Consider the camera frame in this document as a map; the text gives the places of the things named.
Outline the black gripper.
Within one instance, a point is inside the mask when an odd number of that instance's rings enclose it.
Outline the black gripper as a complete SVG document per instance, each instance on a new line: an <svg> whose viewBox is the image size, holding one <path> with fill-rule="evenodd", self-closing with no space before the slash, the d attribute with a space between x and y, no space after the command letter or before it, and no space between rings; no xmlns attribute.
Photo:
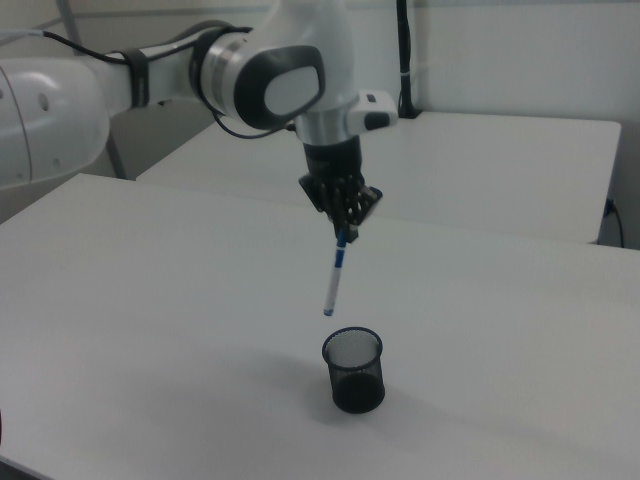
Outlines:
<svg viewBox="0 0 640 480"><path fill-rule="evenodd" d="M366 184L361 172L361 142L303 147L308 173L299 179L300 186L314 208L332 222L335 237L352 244L383 197L379 189Z"/></svg>

